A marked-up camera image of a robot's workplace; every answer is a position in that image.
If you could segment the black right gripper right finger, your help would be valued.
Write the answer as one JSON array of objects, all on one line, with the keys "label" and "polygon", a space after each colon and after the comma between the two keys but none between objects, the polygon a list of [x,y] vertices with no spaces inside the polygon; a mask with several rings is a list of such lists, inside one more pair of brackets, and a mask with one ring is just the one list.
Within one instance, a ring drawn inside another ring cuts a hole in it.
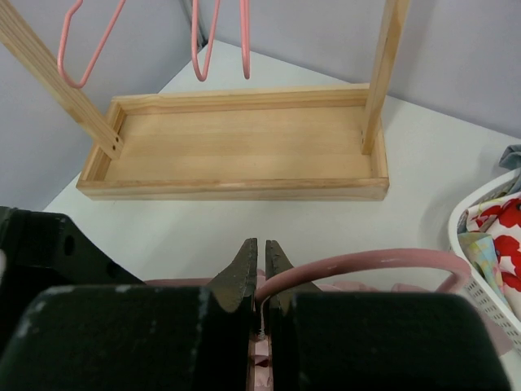
[{"label": "black right gripper right finger", "polygon": [[[267,242],[266,280],[294,267]],[[318,280],[265,301],[273,390],[510,389],[460,290],[323,292]]]}]

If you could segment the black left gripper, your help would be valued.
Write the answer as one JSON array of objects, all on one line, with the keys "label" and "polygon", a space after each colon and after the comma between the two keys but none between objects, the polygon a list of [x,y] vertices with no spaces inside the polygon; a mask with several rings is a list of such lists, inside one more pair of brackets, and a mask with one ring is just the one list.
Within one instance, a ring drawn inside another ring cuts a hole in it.
[{"label": "black left gripper", "polygon": [[141,284],[99,249],[67,215],[1,207],[1,283],[17,288]]}]

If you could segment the pink pleated skirt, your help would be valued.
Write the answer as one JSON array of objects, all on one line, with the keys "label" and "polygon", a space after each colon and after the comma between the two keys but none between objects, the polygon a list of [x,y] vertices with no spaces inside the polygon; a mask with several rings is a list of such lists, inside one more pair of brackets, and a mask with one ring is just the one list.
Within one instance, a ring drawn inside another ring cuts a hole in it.
[{"label": "pink pleated skirt", "polygon": [[[146,284],[154,286],[200,286],[210,282],[210,278],[205,279],[153,279],[146,281]],[[347,280],[335,281],[334,283],[319,284],[318,288],[323,292],[377,292],[378,289],[369,285]],[[427,292],[426,289],[396,283],[392,292]],[[486,315],[480,315],[487,328],[488,334],[499,357],[510,352],[514,346],[510,338]],[[255,390],[272,390],[273,377],[270,374],[271,362],[269,356],[269,344],[266,337],[261,337],[255,343]]]}]

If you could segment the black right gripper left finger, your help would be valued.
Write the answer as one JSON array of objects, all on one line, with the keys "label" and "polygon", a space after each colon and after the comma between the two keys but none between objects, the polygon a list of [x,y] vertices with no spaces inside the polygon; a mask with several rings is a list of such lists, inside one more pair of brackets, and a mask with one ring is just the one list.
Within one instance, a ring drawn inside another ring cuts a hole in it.
[{"label": "black right gripper left finger", "polygon": [[25,308],[4,390],[251,390],[257,242],[205,285],[69,285]]}]

